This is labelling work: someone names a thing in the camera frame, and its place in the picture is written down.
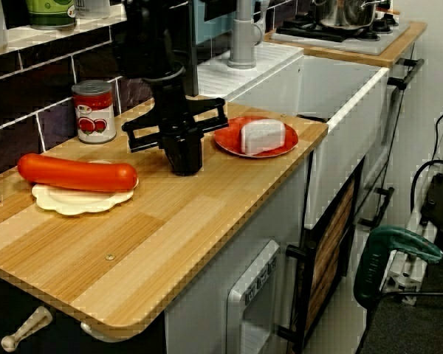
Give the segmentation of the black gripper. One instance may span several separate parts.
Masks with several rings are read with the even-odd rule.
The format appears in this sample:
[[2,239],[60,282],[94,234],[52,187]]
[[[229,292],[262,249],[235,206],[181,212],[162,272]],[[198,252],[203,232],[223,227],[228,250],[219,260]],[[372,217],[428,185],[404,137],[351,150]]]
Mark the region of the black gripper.
[[[132,152],[152,147],[164,149],[172,171],[195,174],[202,168],[202,142],[205,133],[228,126],[222,98],[189,100],[179,76],[146,79],[154,107],[146,114],[125,122]],[[184,145],[182,157],[181,144]]]

